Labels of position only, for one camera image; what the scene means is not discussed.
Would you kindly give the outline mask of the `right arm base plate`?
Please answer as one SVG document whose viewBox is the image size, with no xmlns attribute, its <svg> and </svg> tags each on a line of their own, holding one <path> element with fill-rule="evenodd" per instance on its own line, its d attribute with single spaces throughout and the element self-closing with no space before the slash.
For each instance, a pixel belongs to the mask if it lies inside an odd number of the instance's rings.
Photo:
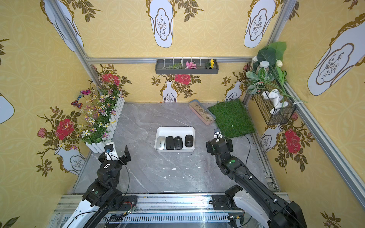
<svg viewBox="0 0 365 228">
<path fill-rule="evenodd" d="M 240 210 L 234 203 L 233 197 L 227 195 L 212 195 L 209 204 L 213 205 L 215 211 Z"/>
</svg>

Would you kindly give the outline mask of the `white storage box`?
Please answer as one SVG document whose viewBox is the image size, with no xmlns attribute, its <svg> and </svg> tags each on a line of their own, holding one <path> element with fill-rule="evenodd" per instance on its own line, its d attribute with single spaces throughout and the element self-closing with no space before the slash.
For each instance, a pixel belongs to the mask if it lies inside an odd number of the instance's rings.
<svg viewBox="0 0 365 228">
<path fill-rule="evenodd" d="M 187 148 L 184 145 L 184 139 L 186 135 L 192 135 L 194 137 L 194 145 L 191 148 Z M 181 150 L 166 150 L 166 147 L 164 150 L 156 150 L 156 141 L 159 136 L 173 136 L 174 138 L 177 136 L 180 136 L 183 141 L 183 148 Z M 177 152 L 177 153 L 191 153 L 196 148 L 196 142 L 195 142 L 195 129 L 193 127 L 159 127 L 156 131 L 156 138 L 155 138 L 155 145 L 154 148 L 158 152 Z"/>
</svg>

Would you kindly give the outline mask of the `black mouse with wheel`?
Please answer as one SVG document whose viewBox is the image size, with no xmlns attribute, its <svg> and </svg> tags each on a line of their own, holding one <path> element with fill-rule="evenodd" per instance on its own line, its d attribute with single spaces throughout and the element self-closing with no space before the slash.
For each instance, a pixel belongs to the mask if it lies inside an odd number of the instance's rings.
<svg viewBox="0 0 365 228">
<path fill-rule="evenodd" d="M 183 140 L 180 136 L 174 138 L 174 145 L 176 150 L 181 150 L 183 148 Z"/>
</svg>

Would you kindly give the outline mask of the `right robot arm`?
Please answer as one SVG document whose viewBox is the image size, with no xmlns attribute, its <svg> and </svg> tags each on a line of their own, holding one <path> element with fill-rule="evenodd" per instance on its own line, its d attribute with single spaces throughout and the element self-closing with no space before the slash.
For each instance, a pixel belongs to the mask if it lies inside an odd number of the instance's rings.
<svg viewBox="0 0 365 228">
<path fill-rule="evenodd" d="M 235 207 L 248 212 L 265 228 L 306 228 L 301 207 L 288 203 L 266 187 L 233 152 L 232 140 L 215 138 L 206 143 L 221 172 L 236 182 L 226 191 Z"/>
</svg>

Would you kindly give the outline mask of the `silver white mouse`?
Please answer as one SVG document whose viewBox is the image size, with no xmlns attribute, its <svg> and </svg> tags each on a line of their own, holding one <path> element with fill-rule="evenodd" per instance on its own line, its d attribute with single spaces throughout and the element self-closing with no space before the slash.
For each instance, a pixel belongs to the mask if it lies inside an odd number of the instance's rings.
<svg viewBox="0 0 365 228">
<path fill-rule="evenodd" d="M 165 136 L 159 136 L 156 141 L 156 150 L 164 150 L 165 149 Z"/>
</svg>

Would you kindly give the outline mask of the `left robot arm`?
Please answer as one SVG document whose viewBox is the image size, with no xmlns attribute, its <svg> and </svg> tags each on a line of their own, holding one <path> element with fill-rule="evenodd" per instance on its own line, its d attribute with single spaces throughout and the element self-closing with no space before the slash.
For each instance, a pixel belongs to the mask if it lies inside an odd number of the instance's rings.
<svg viewBox="0 0 365 228">
<path fill-rule="evenodd" d="M 123 156 L 118 156 L 113 143 L 105 145 L 104 152 L 99 156 L 101 162 L 97 171 L 97 178 L 88 187 L 76 210 L 63 225 L 65 228 L 95 228 L 99 222 L 111 211 L 128 209 L 122 219 L 136 210 L 137 197 L 127 196 L 127 192 L 117 189 L 120 172 L 132 160 L 128 147 Z"/>
</svg>

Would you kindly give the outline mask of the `rounded black mouse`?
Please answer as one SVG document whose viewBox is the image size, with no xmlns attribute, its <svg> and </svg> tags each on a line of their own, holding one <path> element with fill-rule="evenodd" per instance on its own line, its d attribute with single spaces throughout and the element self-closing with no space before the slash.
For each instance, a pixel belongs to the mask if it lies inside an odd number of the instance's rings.
<svg viewBox="0 0 365 228">
<path fill-rule="evenodd" d="M 194 145 L 194 137 L 192 135 L 186 135 L 184 139 L 184 145 L 187 148 L 191 148 Z"/>
</svg>

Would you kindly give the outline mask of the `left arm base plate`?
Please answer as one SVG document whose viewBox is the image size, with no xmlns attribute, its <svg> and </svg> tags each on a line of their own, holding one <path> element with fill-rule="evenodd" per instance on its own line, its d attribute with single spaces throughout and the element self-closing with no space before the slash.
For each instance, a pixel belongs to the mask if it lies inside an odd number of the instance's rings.
<svg viewBox="0 0 365 228">
<path fill-rule="evenodd" d="M 137 195 L 118 196 L 115 201 L 114 211 L 128 211 L 137 204 Z"/>
</svg>

